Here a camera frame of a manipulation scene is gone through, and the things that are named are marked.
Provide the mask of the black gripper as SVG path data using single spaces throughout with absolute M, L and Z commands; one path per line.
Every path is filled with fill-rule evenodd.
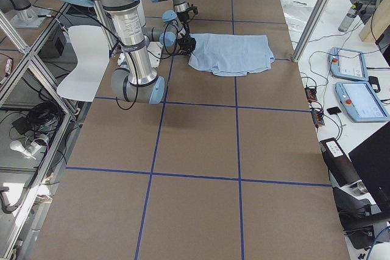
M 196 39 L 191 36 L 178 39 L 179 55 L 191 55 L 196 48 Z
M 186 26 L 190 22 L 190 15 L 188 11 L 179 12 L 178 19 L 183 26 Z

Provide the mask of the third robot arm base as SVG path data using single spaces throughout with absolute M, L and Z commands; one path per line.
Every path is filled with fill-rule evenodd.
M 10 19 L 10 23 L 18 29 L 37 29 L 45 19 L 52 16 L 52 10 L 36 8 L 29 0 L 1 0 L 1 11 L 16 12 L 16 15 Z

